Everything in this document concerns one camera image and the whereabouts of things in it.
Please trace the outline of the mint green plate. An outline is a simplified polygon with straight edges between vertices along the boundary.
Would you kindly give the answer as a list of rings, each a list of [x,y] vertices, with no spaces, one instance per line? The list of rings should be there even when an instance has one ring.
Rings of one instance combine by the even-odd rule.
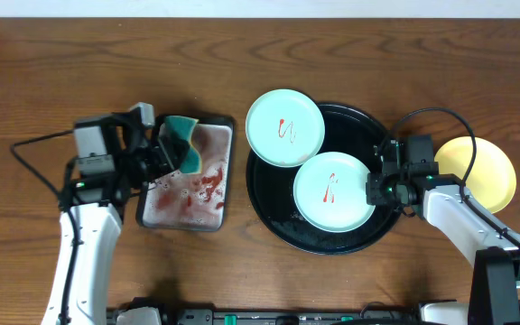
[[[367,203],[369,169],[340,152],[319,153],[297,172],[292,194],[302,217],[314,227],[344,233],[363,226],[375,207]]]
[[[264,93],[249,108],[246,139],[264,162],[291,168],[304,164],[322,147],[323,115],[317,104],[292,89]]]

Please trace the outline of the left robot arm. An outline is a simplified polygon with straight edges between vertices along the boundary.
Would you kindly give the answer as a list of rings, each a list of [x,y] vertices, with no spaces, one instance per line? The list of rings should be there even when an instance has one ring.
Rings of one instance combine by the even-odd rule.
[[[176,171],[186,141],[159,135],[160,119],[137,107],[81,119],[77,154],[60,192],[60,252],[45,324],[107,323],[107,289],[125,205],[135,191]]]

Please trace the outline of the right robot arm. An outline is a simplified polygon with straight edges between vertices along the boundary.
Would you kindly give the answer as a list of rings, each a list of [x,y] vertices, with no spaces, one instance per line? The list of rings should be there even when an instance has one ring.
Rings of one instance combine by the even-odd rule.
[[[473,268],[469,302],[427,302],[420,324],[520,324],[520,234],[485,209],[465,180],[439,173],[429,136],[375,146],[382,170],[367,176],[367,203],[417,216]]]

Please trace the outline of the green scrub sponge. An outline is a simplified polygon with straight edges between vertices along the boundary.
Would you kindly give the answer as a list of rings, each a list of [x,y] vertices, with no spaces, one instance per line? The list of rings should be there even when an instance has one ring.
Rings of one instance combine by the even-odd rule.
[[[183,174],[198,174],[202,171],[200,152],[192,142],[199,120],[187,116],[167,116],[164,119],[165,133],[179,146],[179,171]]]

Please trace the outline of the yellow plate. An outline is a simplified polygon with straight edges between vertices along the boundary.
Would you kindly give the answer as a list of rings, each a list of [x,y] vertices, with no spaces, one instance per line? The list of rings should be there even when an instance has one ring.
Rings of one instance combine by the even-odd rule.
[[[477,155],[467,187],[475,199],[489,212],[505,208],[515,195],[515,168],[508,156],[495,144],[476,138]],[[469,136],[449,140],[435,154],[440,174],[455,174],[460,179],[469,167],[472,141]]]

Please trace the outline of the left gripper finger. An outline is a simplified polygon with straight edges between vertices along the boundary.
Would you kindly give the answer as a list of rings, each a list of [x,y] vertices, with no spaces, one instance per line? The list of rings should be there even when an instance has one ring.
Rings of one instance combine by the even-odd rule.
[[[156,156],[157,178],[175,172],[183,161],[183,141],[175,135],[160,135],[157,138]]]
[[[157,116],[154,127],[155,144],[160,135],[175,135],[188,148],[188,118],[186,116]]]

